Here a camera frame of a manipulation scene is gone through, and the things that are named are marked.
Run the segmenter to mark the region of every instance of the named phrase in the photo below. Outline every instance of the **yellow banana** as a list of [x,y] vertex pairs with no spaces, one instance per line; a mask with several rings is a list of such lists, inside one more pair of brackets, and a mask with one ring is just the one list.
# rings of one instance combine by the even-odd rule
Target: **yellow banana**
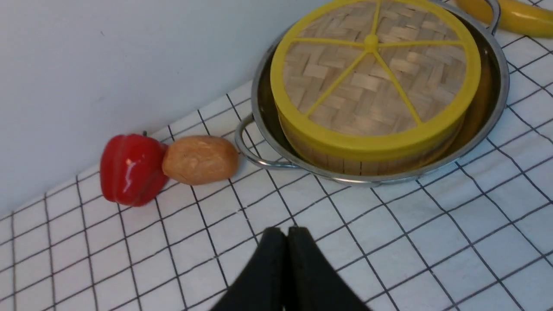
[[[492,20],[492,9],[484,0],[455,0],[457,5],[481,22]],[[531,37],[553,38],[553,11],[533,7],[517,0],[498,0],[501,6],[499,27]]]

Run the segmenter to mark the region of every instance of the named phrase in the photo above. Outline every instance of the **yellow plastic rim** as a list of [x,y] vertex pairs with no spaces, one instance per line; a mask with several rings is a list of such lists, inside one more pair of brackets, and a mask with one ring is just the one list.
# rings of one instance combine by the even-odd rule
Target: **yellow plastic rim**
[[[413,42],[398,42],[398,43],[374,43],[374,36],[377,30],[378,14],[380,13],[380,4],[382,0],[375,0],[377,9],[373,18],[371,34],[365,39],[365,43],[325,39],[325,38],[298,38],[299,33],[305,29],[315,19],[324,14],[335,10],[339,7],[356,2],[365,2],[367,0],[339,0],[331,2],[319,9],[314,10],[298,21],[284,35],[282,41],[278,45],[270,71],[270,83],[275,98],[275,103],[281,117],[284,119],[287,126],[292,127],[292,130],[307,144],[321,152],[335,156],[357,160],[383,160],[401,158],[426,151],[431,149],[440,140],[447,135],[447,131],[451,130],[452,126],[462,117],[465,110],[470,105],[480,82],[480,54],[478,46],[474,38],[453,14],[447,10],[427,1],[427,0],[395,0],[396,2],[413,4],[429,13],[434,14],[443,20],[458,36],[458,41],[413,41]],[[313,42],[322,44],[341,44],[349,46],[363,47],[365,50],[361,53],[358,59],[339,76],[332,86],[336,86],[351,72],[355,66],[367,54],[373,54],[380,63],[382,68],[390,75],[392,83],[398,89],[400,96],[404,99],[405,104],[411,111],[411,114],[418,123],[418,126],[404,132],[389,134],[386,136],[361,137],[334,132],[326,127],[323,127],[309,119],[309,114],[325,99],[325,95],[329,95],[333,90],[329,87],[321,98],[313,104],[306,114],[301,113],[290,101],[284,85],[284,60],[289,47],[294,42]],[[416,114],[412,104],[407,98],[405,92],[399,85],[394,74],[388,68],[382,57],[378,53],[379,48],[390,46],[411,46],[411,45],[460,45],[465,49],[466,71],[465,80],[457,93],[454,100],[441,111],[437,116],[428,122],[421,122]]]

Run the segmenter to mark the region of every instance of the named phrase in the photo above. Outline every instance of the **bamboo steamer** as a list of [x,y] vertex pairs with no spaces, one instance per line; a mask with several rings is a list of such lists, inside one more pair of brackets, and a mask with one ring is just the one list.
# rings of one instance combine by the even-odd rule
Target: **bamboo steamer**
[[270,84],[283,132],[338,173],[422,167],[455,140],[479,85],[468,29],[426,0],[341,0],[279,43]]

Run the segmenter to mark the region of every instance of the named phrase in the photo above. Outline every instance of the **white wall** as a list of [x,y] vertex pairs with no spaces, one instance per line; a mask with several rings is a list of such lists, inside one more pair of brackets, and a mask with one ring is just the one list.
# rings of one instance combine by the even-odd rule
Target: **white wall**
[[0,1],[0,214],[249,80],[328,1]]

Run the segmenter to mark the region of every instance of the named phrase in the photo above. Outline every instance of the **yellow spoke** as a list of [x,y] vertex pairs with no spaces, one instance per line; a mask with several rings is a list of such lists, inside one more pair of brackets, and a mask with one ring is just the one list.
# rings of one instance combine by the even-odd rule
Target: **yellow spoke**
[[336,44],[336,45],[347,45],[355,46],[358,48],[364,47],[363,43],[346,41],[346,40],[336,40],[336,39],[326,39],[326,38],[295,38],[294,42],[308,42],[308,43],[318,43],[318,44]]
[[317,109],[317,107],[334,91],[335,88],[338,87],[340,83],[342,83],[342,81],[347,77],[347,75],[349,75],[353,71],[353,69],[357,66],[357,64],[359,64],[367,54],[368,54],[367,51],[363,51],[361,55],[359,55],[353,61],[353,63],[348,68],[346,68],[340,74],[340,76],[338,76],[338,78],[336,78],[336,80],[328,87],[328,89],[321,95],[321,97],[319,97],[319,99],[317,99],[317,101],[309,108],[309,110],[305,114],[306,117],[309,117],[315,111],[315,109]]
[[398,89],[399,96],[401,96],[401,98],[403,99],[403,101],[407,105],[407,108],[411,112],[411,115],[413,116],[413,119],[415,119],[417,124],[419,124],[419,125],[422,124],[422,120],[420,119],[419,114],[417,113],[417,111],[415,109],[415,106],[413,106],[413,104],[411,103],[411,101],[407,97],[407,94],[405,93],[405,91],[401,87],[401,84],[399,84],[398,79],[395,77],[395,75],[392,72],[392,70],[390,69],[390,67],[388,67],[388,65],[386,64],[384,59],[382,59],[382,56],[380,54],[378,54],[378,52],[374,52],[374,57],[377,59],[377,62],[380,64],[380,66],[382,66],[384,71],[386,71],[386,73],[390,76],[390,79],[391,79],[392,83],[394,84],[395,88]]
[[374,10],[373,28],[371,28],[371,34],[376,34],[377,33],[378,18],[379,18],[379,15],[380,15],[381,5],[382,5],[382,0],[377,0],[377,8]]
[[453,41],[453,40],[403,41],[403,42],[379,43],[378,47],[389,48],[392,46],[412,46],[412,45],[463,45],[463,42]]

